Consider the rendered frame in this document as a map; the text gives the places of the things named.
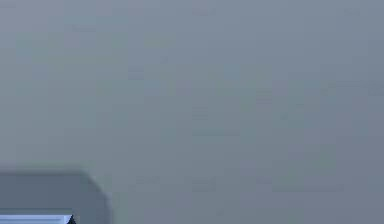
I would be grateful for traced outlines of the white table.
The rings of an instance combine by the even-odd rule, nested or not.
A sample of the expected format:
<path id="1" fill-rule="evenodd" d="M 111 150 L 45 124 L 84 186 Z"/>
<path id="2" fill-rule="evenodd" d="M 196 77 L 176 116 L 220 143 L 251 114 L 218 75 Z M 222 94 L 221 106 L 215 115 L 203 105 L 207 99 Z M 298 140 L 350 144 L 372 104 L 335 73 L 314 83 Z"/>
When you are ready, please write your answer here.
<path id="1" fill-rule="evenodd" d="M 77 224 L 70 211 L 0 209 L 0 224 Z"/>

